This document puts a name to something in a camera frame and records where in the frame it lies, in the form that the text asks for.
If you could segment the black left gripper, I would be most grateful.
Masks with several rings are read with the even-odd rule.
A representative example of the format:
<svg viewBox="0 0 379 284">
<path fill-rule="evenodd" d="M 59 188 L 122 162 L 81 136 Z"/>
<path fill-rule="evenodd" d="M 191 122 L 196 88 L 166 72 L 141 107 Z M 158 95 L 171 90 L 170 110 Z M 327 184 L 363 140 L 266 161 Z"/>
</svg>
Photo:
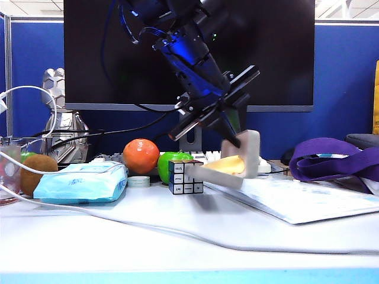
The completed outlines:
<svg viewBox="0 0 379 284">
<path fill-rule="evenodd" d="M 239 116 L 247 106 L 250 95 L 242 89 L 259 76 L 260 71 L 254 65 L 247 67 L 234 79 L 230 73 L 223 75 L 224 84 L 229 90 L 214 87 L 203 79 L 185 80 L 187 92 L 181 96 L 177 111 L 184 111 L 184 119 L 174 127 L 168 136 L 179 140 L 195 126 L 210 128 L 218 132 L 233 146 L 240 148 L 241 142 L 236 137 L 240 131 Z"/>
</svg>

